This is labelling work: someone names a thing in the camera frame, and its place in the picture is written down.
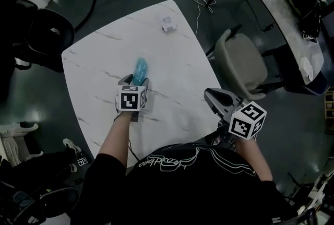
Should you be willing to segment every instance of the black pants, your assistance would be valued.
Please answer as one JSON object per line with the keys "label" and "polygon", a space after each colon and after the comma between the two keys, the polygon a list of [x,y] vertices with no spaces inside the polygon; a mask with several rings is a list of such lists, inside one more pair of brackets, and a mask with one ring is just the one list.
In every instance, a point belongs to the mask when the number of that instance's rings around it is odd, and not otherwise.
{"label": "black pants", "polygon": [[75,157],[75,151],[66,148],[62,152],[32,158],[6,172],[4,181],[27,194],[40,187],[53,190],[69,177],[71,174],[69,165]]}

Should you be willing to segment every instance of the white marble table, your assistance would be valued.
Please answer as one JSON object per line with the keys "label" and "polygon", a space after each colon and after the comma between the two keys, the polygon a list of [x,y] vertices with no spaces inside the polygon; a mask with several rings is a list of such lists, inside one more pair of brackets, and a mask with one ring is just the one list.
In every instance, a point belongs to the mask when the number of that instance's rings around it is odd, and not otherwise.
{"label": "white marble table", "polygon": [[[165,33],[158,14],[175,18]],[[125,16],[81,39],[62,54],[66,83],[82,133],[97,155],[116,117],[119,79],[144,57],[150,79],[148,102],[130,139],[139,159],[165,145],[198,140],[216,130],[218,117],[206,104],[208,87],[219,88],[213,70],[174,1]],[[129,152],[128,167],[136,163]]]}
{"label": "white marble table", "polygon": [[319,74],[324,64],[324,57],[319,43],[304,40],[298,28],[298,19],[295,17],[287,0],[262,0],[267,7],[278,27],[280,28],[287,44],[289,45],[298,66],[301,65],[303,58],[311,64],[313,78],[301,70],[305,84],[309,84]]}

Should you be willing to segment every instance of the sneaker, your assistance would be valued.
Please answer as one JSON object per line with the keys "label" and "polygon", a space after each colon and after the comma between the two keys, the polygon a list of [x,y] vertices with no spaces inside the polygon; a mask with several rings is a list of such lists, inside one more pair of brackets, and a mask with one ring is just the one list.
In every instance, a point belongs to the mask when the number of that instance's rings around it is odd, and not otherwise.
{"label": "sneaker", "polygon": [[73,149],[75,151],[75,155],[77,156],[79,153],[81,153],[81,148],[76,146],[73,141],[70,139],[63,139],[63,144],[66,148]]}
{"label": "sneaker", "polygon": [[78,167],[74,164],[70,164],[69,165],[71,167],[71,172],[77,172],[78,171]]}

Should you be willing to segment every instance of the black t-shirt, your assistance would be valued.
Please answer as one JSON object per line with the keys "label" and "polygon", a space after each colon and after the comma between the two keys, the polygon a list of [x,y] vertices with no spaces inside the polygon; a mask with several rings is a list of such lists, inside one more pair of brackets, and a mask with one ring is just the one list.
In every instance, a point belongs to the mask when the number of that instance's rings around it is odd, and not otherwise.
{"label": "black t-shirt", "polygon": [[237,153],[198,144],[161,148],[125,176],[99,154],[86,173],[71,224],[271,224],[293,213],[273,182]]}

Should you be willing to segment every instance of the table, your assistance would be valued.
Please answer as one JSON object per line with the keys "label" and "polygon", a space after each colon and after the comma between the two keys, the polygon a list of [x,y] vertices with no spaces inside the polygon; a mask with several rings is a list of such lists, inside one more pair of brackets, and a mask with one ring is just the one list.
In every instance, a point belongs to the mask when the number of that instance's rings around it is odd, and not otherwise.
{"label": "table", "polygon": [[[287,0],[262,0],[277,26],[281,30],[287,44],[289,45],[298,66],[301,65],[303,58],[311,64],[313,79],[319,74],[324,63],[324,57],[319,43],[304,40],[298,28],[298,19],[295,17]],[[313,81],[301,70],[304,83],[307,85]]]}
{"label": "table", "polygon": [[[175,18],[165,33],[159,14]],[[121,77],[132,74],[137,58],[148,63],[148,102],[130,125],[139,159],[169,144],[198,140],[217,129],[219,118],[203,98],[220,85],[193,31],[174,1],[125,16],[81,39],[62,54],[69,95],[82,133],[95,157],[116,117]],[[129,152],[128,167],[136,163]]]}

